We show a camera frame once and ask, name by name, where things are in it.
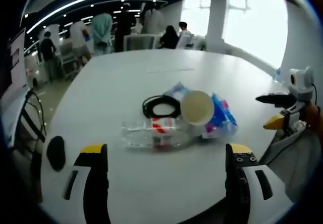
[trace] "small bottle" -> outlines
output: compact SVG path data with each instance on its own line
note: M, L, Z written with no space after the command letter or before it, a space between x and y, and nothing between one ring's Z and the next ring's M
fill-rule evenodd
M276 69L273 79L275 80L275 82L281 81L281 68Z
M122 132L128 147L171 149L190 140L188 124L175 118L152 118L123 122Z

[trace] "teal shirt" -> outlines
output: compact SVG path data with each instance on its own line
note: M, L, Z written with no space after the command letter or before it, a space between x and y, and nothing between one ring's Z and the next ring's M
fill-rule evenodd
M109 46L112 46L112 24L112 17L106 13L97 15L92 19L92 33L95 44L99 42L105 42Z

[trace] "person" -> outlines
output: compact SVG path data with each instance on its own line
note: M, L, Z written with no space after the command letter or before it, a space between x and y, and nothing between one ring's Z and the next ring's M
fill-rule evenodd
M89 33L84 22L78 21L71 25L70 34L76 61L79 66L84 66L83 57L85 57L87 61L90 61L91 59L91 53L86 45L86 40L89 39Z
M122 12L118 16L118 27L115 35L115 52L123 51L123 39L130 35L131 27L136 25L136 19L133 14L129 12L130 4L123 5Z
M112 24L112 17L108 13L99 14L92 19L92 33L96 55L104 55L111 52Z
M180 23L178 23L178 25L180 26L180 28L182 30L180 32L180 37L185 34L191 34L191 32L189 30L187 30L187 23L186 22L181 21Z
M44 66L48 76L48 79L51 82L55 79L56 71L57 71L57 64L56 64L56 56L55 52L57 51L54 43L52 42L51 33L46 31L44 34L44 40L40 44L40 52L44 59Z
M166 33L160 38L161 47L175 49L178 43L179 37L173 26L166 28Z
M156 4L149 2L143 17L141 34L158 35L164 30L164 19L160 11L156 10Z

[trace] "paper cup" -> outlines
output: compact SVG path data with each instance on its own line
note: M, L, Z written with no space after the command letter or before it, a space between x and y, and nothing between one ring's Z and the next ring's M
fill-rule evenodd
M213 100L203 91L192 91L182 99L181 112L188 123L194 126L205 125L214 114Z

